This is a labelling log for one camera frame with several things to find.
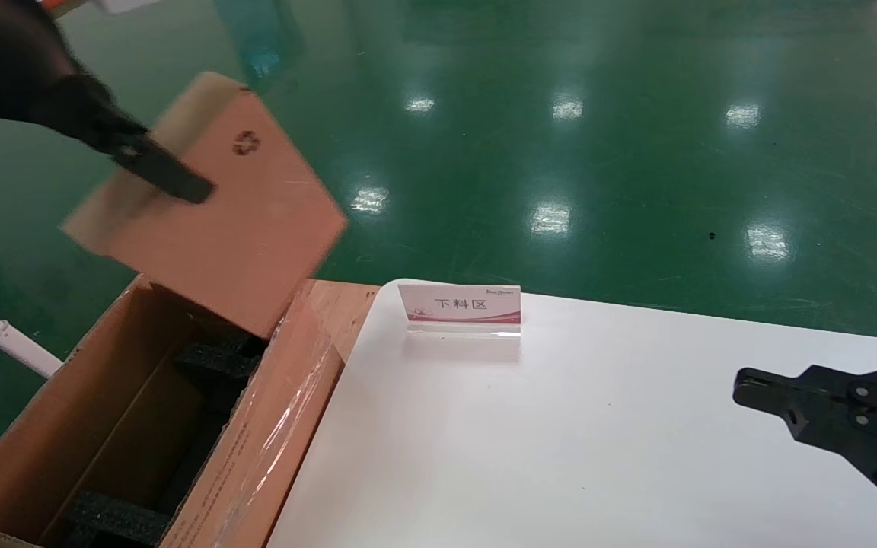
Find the recycle symbol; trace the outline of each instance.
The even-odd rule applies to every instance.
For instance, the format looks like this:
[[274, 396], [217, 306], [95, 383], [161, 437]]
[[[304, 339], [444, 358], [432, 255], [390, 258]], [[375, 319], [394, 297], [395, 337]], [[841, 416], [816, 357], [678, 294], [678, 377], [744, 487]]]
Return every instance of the recycle symbol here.
[[236, 142], [232, 145], [232, 151], [240, 156], [246, 156], [248, 153], [255, 152], [259, 149], [259, 136], [253, 131], [240, 132], [236, 135]]

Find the green floor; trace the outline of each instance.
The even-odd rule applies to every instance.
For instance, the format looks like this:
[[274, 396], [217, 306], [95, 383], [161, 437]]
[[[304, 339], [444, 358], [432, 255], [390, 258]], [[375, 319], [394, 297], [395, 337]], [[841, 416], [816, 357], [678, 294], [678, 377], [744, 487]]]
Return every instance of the green floor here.
[[[250, 82], [351, 216], [324, 278], [877, 336], [877, 1], [161, 0], [62, 26], [146, 122], [202, 70]], [[132, 276], [56, 230], [110, 172], [0, 122], [0, 316], [60, 356]], [[39, 384], [0, 354], [0, 433]]]

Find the white object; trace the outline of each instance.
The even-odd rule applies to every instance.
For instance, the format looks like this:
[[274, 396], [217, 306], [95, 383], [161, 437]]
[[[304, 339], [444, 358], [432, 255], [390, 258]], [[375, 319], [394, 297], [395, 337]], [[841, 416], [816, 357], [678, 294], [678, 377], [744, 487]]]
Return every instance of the white object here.
[[52, 377], [63, 364], [6, 320], [0, 320], [0, 348], [45, 378]]
[[520, 339], [421, 340], [383, 287], [269, 548], [877, 546], [877, 488], [731, 399], [877, 339], [522, 301]]
[[94, 0], [94, 4], [108, 14], [122, 14], [124, 11], [136, 10], [155, 2], [157, 0]]

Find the black foam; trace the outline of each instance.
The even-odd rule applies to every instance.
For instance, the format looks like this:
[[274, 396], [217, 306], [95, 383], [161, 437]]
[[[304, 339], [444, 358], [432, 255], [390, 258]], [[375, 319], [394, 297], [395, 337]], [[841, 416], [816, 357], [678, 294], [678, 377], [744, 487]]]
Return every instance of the black foam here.
[[73, 500], [66, 519], [77, 526], [156, 546], [171, 516], [94, 492], [81, 492]]

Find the white pipe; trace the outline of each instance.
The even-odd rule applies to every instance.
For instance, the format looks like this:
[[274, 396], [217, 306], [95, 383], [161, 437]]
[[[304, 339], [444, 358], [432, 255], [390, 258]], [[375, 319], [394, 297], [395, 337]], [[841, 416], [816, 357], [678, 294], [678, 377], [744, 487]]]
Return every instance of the white pipe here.
[[0, 348], [45, 378], [51, 378], [63, 365], [59, 358], [49, 354], [6, 320], [0, 320]]

